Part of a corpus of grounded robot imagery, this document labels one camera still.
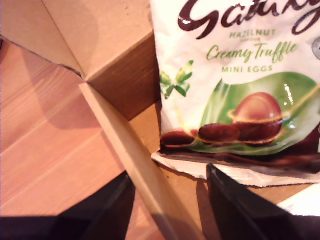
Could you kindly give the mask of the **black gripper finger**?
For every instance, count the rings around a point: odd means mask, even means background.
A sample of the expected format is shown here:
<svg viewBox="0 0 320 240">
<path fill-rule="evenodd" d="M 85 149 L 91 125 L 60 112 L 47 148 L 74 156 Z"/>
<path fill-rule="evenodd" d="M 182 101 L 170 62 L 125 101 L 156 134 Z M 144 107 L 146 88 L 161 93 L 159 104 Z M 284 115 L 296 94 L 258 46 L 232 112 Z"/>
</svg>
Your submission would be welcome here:
<svg viewBox="0 0 320 240">
<path fill-rule="evenodd" d="M 136 188 L 126 171 L 58 216 L 58 240 L 124 240 Z"/>
<path fill-rule="evenodd" d="M 295 240 L 289 214 L 213 164 L 206 167 L 211 206 L 224 240 Z"/>
</svg>

